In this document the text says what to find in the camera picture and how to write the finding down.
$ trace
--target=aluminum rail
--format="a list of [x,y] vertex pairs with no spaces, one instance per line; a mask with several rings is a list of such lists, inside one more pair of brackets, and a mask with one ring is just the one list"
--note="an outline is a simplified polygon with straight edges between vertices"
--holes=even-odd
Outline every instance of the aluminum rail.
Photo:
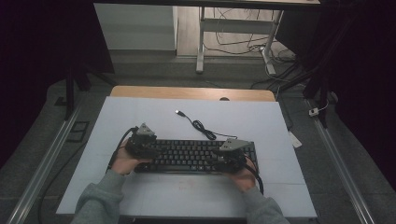
[[35,202],[35,198],[43,187],[44,181],[49,175],[52,165],[55,163],[55,160],[58,157],[62,146],[64,145],[67,135],[73,127],[73,123],[75,122],[79,111],[87,99],[87,95],[88,93],[82,92],[81,97],[78,97],[75,111],[70,116],[69,120],[64,121],[62,124],[47,153],[44,155],[43,160],[38,165],[38,168],[35,170],[32,179],[15,206],[14,211],[7,221],[7,224],[23,223],[26,219]]
[[355,207],[356,213],[359,219],[361,220],[361,223],[375,224],[370,209],[367,206],[366,201],[364,201],[363,197],[361,196],[361,191],[359,190],[358,186],[355,184],[352,175],[348,171],[347,166],[344,163],[344,160],[336,144],[332,140],[332,136],[329,133],[329,130],[323,128],[318,118],[314,118],[314,122],[315,122],[315,126],[318,129],[318,133],[321,139],[323,140],[326,149],[329,152],[335,170],[337,171],[338,175],[341,178],[341,181],[343,182],[346,193],[349,195],[352,204]]

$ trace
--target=sweater sleeve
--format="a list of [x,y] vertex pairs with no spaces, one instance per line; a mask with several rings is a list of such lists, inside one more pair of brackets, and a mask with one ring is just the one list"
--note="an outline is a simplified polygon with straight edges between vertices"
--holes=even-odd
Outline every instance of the sweater sleeve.
[[118,223],[125,177],[108,170],[99,184],[90,184],[78,199],[72,223]]
[[272,198],[265,198],[257,188],[242,194],[247,206],[248,224],[287,224],[279,205]]

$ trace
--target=metal frame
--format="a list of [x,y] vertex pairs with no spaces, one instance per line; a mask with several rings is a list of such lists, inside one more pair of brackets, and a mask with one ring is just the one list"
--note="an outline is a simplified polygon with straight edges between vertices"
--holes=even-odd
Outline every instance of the metal frame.
[[353,206],[355,207],[356,214],[358,215],[361,223],[364,224],[375,224],[374,218],[371,215],[370,209],[367,206],[366,201],[364,201],[361,196],[361,191],[358,186],[355,184],[355,181],[352,178],[352,175],[347,169],[346,164],[339,152],[336,144],[332,140],[332,136],[330,135],[329,130],[324,129],[321,125],[318,118],[314,118],[315,126],[318,129],[318,133],[323,140],[323,143],[326,149],[329,152],[330,158],[332,159],[332,163],[334,164],[335,170],[343,182],[346,193],[349,195]]
[[[273,21],[241,21],[224,20],[221,22],[221,31],[232,34],[257,34],[268,35],[264,50],[261,51],[265,66],[269,75],[275,75],[276,71],[270,58],[270,50],[275,38],[277,27],[283,11],[276,11]],[[205,18],[205,7],[202,7],[200,15],[200,33],[197,53],[196,73],[204,72],[204,32],[217,32],[219,19]]]
[[27,215],[30,212],[30,209],[35,202],[35,198],[43,187],[44,182],[50,173],[52,165],[53,163],[55,163],[55,160],[58,157],[62,146],[64,145],[64,141],[66,140],[67,135],[73,127],[73,123],[75,122],[80,109],[85,104],[87,95],[88,93],[84,92],[81,94],[81,97],[78,98],[76,109],[70,115],[69,120],[65,120],[62,124],[43,160],[38,165],[38,168],[35,170],[32,179],[30,180],[25,191],[20,197],[20,200],[15,206],[14,211],[11,213],[7,224],[23,223],[26,219]]

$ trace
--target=keyboard key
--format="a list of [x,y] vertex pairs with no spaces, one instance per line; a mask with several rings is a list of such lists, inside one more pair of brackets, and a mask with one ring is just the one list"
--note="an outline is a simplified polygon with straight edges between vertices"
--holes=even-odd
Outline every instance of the keyboard key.
[[190,166],[181,165],[158,165],[157,170],[159,171],[189,171]]

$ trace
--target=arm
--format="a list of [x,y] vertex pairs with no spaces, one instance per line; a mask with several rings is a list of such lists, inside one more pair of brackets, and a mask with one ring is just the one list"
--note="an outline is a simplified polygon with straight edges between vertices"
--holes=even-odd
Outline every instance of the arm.
[[[254,169],[251,160],[247,164]],[[256,187],[256,178],[247,169],[230,175],[226,174],[242,191],[242,198],[247,206],[248,224],[287,224],[279,205],[272,198],[265,198]]]
[[137,164],[150,160],[136,160],[125,150],[125,143],[118,151],[111,170],[99,184],[90,184],[78,199],[76,215],[72,223],[118,223],[124,175],[132,172]]

